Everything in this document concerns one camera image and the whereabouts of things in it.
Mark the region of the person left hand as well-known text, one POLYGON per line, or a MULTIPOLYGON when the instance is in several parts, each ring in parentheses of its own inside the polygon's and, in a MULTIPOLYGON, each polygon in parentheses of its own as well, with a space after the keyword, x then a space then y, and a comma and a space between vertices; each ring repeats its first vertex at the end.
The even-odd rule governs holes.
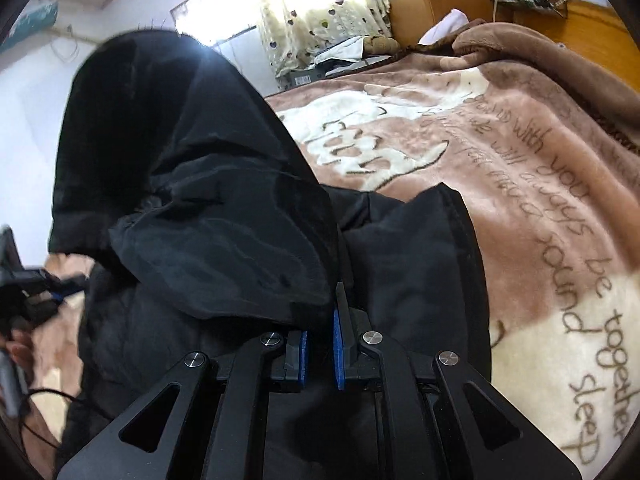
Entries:
POLYGON ((25 374, 26 384, 34 381, 35 353, 32 340, 32 328, 25 325, 23 328, 14 328, 11 338, 1 336, 1 349, 8 352, 14 364, 25 374))

